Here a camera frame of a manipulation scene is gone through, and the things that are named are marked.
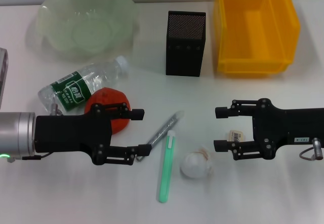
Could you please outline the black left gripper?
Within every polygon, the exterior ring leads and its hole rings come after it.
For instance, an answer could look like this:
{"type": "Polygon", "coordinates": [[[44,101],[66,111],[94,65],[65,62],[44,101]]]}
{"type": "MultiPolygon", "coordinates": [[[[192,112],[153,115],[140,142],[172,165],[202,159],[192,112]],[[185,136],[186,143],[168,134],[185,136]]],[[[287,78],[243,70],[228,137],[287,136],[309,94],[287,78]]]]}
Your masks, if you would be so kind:
{"type": "Polygon", "coordinates": [[[110,146],[111,120],[143,120],[143,109],[129,109],[125,102],[97,104],[76,116],[38,116],[34,145],[37,153],[83,152],[95,165],[133,165],[135,157],[146,157],[151,145],[110,146]]]}

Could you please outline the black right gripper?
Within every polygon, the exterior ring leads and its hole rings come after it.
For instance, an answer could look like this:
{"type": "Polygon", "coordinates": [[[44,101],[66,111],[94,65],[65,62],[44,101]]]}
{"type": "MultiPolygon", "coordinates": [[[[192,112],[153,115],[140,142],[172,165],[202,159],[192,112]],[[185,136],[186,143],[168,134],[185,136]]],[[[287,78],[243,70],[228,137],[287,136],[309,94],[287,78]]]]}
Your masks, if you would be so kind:
{"type": "Polygon", "coordinates": [[[267,98],[232,100],[230,108],[216,107],[217,119],[253,116],[254,141],[214,140],[215,152],[232,152],[233,159],[274,159],[285,145],[308,144],[314,158],[323,159],[323,108],[279,109],[267,98]]]}

